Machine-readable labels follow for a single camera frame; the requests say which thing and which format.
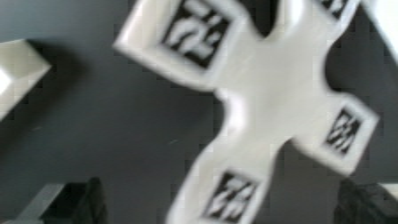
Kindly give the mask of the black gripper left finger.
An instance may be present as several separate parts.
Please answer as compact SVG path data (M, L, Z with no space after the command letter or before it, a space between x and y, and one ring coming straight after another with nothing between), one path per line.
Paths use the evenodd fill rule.
M108 224L99 178L46 184L24 207L23 218L40 224Z

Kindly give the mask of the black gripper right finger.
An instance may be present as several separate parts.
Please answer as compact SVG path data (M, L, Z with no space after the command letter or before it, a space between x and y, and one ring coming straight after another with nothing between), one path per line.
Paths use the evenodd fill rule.
M398 195L381 183L339 183L333 224L398 224Z

